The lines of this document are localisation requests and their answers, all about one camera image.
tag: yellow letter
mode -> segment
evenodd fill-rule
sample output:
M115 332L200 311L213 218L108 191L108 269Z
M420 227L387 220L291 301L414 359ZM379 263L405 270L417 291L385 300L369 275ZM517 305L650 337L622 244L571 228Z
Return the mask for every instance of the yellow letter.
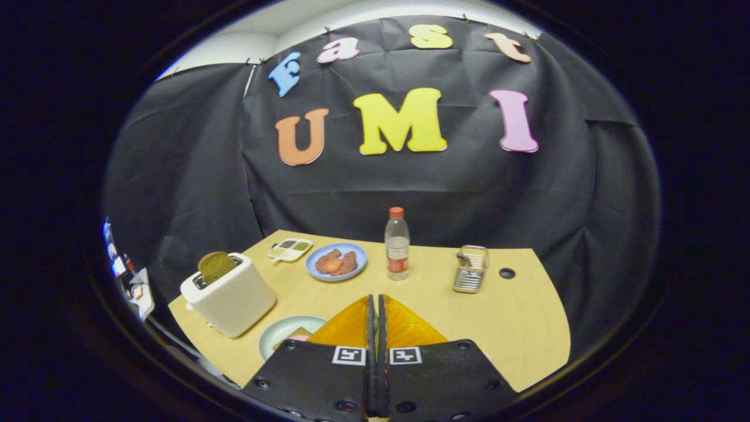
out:
M440 25L414 25L409 28L412 44L419 48L448 48L453 45L453 39L448 30Z
M409 129L412 137L406 146L412 151L443 151L448 142L440 136L437 121L437 100L441 94L435 88L415 88L406 94L401 110L396 111L382 94L367 94L354 100L354 107L362 111L364 140L359 152L364 155L383 154L388 147L380 140L385 135L391 148L401 151Z
M497 45L497 48L499 48L503 54L510 57L511 59L522 63L531 62L531 57L529 55L523 54L522 52L518 51L518 48L516 48L521 47L521 43L519 43L518 41L512 40L505 35L500 34L499 32L491 32L489 34L484 34L484 36L490 38L492 41L495 41L495 45Z

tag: letter m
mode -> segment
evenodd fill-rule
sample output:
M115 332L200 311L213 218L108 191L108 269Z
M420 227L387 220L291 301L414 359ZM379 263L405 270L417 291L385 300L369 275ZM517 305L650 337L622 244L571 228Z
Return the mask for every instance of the letter m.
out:
M406 94L401 110L396 111L382 94L367 94L354 100L354 107L362 112L362 145L364 155L383 154L388 147L380 139L380 132L396 151L401 151L409 130L412 137L406 146L412 151L443 151L448 142L440 136L437 121L437 100L441 94L435 88L415 88Z

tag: wooden table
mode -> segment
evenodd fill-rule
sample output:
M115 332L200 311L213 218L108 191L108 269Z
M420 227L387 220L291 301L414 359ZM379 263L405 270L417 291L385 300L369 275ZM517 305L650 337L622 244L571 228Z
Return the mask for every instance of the wooden table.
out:
M289 237L310 239L313 248L294 263L272 264L268 251ZM367 252L367 266L340 283L317 281L305 269L316 248L351 242ZM264 329L291 315L330 319L366 294L387 294L441 332L449 341L471 339L516 391L524 390L567 363L570 331L563 305L542 263L531 249L491 249L490 267L477 294L453 291L458 249L410 246L409 276L388 278L383 243L349 241L291 231L277 231L244 251L266 284L276 293L276 305L235 339L210 328L198 312L187 310L183 296L169 309L180 328L203 356L241 387L263 365L258 338ZM503 279L501 268L512 268Z

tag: toaster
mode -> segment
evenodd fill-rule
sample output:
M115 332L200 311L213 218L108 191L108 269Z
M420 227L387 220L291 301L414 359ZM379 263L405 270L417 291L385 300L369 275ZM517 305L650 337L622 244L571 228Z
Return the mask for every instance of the toaster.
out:
M180 292L188 308L201 314L220 333L233 338L264 316L276 303L276 295L250 258L238 253L228 255L236 268L208 285L199 271L182 282Z

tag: wire basket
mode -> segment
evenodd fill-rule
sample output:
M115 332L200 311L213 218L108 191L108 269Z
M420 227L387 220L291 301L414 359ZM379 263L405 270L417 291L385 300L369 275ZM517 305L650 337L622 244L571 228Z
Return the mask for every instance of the wire basket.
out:
M476 293L482 286L485 272L490 264L490 254L483 246L465 245L456 254L458 269L453 281L453 290Z

